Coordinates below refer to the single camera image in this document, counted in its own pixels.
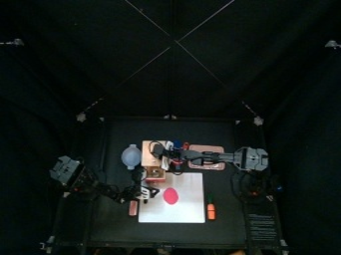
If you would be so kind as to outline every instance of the black backdrop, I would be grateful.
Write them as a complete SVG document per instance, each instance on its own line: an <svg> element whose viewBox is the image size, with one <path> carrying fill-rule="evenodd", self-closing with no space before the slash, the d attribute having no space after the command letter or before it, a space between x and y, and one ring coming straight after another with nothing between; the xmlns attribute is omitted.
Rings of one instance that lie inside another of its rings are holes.
<svg viewBox="0 0 341 255"><path fill-rule="evenodd" d="M337 1L1 1L1 254L51 234L48 168L76 114L265 118L279 213L298 254L337 254Z"/></svg>

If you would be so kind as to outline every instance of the orange object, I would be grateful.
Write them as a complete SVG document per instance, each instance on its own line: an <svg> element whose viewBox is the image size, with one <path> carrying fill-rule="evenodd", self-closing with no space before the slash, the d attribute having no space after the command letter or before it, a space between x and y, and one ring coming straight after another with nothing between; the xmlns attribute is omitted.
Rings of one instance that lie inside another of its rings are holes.
<svg viewBox="0 0 341 255"><path fill-rule="evenodd" d="M214 207L212 203L210 203L207 205L207 219L208 220L214 220L215 219L215 207Z"/></svg>
<svg viewBox="0 0 341 255"><path fill-rule="evenodd" d="M138 202L132 200L130 204L130 216L136 216L136 215L138 215Z"/></svg>

